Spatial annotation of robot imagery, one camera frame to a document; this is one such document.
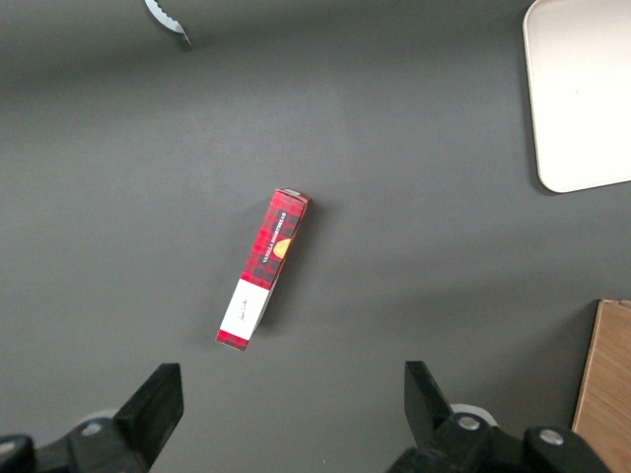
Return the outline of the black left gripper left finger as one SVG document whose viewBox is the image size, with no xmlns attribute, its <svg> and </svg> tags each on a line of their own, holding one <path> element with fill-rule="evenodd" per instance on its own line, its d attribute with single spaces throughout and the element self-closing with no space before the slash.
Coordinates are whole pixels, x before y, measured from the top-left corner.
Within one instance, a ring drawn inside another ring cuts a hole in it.
<svg viewBox="0 0 631 473">
<path fill-rule="evenodd" d="M 148 472 L 183 414 L 181 371 L 162 364 L 113 416 L 79 423 L 37 447 L 27 435 L 1 438 L 3 472 Z"/>
</svg>

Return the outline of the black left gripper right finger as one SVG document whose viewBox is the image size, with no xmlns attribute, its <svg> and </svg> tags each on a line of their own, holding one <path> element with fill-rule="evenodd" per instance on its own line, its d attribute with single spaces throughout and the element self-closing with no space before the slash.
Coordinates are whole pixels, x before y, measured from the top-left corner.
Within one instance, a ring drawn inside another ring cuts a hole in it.
<svg viewBox="0 0 631 473">
<path fill-rule="evenodd" d="M 404 369 L 404 412 L 415 446 L 390 472 L 607 472 L 579 435 L 560 427 L 534 426 L 521 438 L 475 412 L 459 412 L 444 397 L 422 361 Z"/>
</svg>

